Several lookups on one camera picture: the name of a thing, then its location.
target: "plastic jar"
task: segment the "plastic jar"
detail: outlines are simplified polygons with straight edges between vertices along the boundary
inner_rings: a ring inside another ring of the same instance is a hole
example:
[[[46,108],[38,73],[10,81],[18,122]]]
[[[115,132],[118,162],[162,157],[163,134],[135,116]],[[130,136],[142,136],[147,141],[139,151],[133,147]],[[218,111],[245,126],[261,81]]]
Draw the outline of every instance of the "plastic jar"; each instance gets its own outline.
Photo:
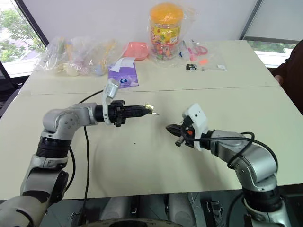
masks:
[[[151,54],[157,59],[169,60],[178,55],[182,19],[182,8],[173,3],[161,3],[150,10]]]

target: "purple package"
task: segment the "purple package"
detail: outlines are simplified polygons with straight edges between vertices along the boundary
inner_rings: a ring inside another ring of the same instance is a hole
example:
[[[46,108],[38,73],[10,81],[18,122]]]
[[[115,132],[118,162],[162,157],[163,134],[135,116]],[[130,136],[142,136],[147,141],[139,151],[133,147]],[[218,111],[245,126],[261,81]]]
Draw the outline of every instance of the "purple package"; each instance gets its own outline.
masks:
[[[108,68],[108,78],[113,78],[120,84],[120,88],[139,86],[136,67],[121,67],[119,72],[110,71]]]

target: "white table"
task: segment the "white table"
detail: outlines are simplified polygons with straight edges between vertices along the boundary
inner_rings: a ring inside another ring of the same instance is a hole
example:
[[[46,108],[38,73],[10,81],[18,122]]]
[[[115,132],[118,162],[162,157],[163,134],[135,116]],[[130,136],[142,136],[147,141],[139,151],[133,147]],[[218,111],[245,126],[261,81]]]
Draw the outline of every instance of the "white table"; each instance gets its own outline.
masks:
[[[66,108],[88,94],[30,95],[23,91],[0,120],[0,200],[19,194],[36,152],[42,117]],[[279,86],[118,93],[126,105],[153,104],[160,116],[127,119],[121,128],[88,128],[91,180],[88,197],[239,189],[233,170],[209,151],[175,146],[165,126],[180,123],[181,113],[199,103],[210,129],[252,131],[277,155],[279,185],[303,182],[303,117]],[[91,102],[101,102],[101,96]],[[76,176],[65,199],[83,198],[86,152],[83,129],[71,144]],[[71,160],[66,171],[71,173]]]
[[[178,68],[163,67],[151,60],[136,61],[139,86],[124,88],[120,92],[192,90],[227,87],[277,86],[278,83],[262,64],[246,41],[213,42],[218,46],[227,71],[186,71],[185,65]],[[94,93],[101,90],[107,74],[96,76],[67,76],[35,71],[23,90],[31,94]]]

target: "robotic arm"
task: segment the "robotic arm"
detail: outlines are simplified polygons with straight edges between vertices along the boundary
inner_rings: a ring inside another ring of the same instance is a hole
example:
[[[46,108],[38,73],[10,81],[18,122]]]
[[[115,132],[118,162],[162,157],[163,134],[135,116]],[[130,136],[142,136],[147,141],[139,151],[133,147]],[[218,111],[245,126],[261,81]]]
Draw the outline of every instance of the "robotic arm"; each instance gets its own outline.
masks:
[[[185,145],[211,153],[226,163],[249,143],[249,139],[236,132],[208,130],[207,118],[198,104],[193,104],[182,114],[182,125],[169,125],[167,130],[179,139],[177,146]],[[277,187],[277,162],[269,151],[257,145],[249,145],[245,152],[232,161],[244,193],[244,205],[248,211],[250,226],[290,227],[285,203]]]
[[[99,122],[120,127],[126,118],[153,113],[150,105],[124,106],[123,100],[112,102],[117,90],[115,81],[109,80],[103,93],[103,105],[75,104],[46,113],[44,130],[21,185],[20,196],[0,205],[0,227],[37,227],[47,208],[63,198],[68,181],[68,173],[63,168],[67,165],[67,153],[77,129]]]

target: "window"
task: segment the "window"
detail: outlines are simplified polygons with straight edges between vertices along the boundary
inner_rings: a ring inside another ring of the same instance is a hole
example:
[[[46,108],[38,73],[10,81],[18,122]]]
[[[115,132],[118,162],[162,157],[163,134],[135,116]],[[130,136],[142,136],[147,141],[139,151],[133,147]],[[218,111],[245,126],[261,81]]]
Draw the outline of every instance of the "window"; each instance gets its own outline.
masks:
[[[257,56],[268,68],[277,68],[289,58],[295,44],[281,44],[263,41],[247,41]]]
[[[0,61],[10,77],[30,75],[45,46],[13,0],[0,0]]]

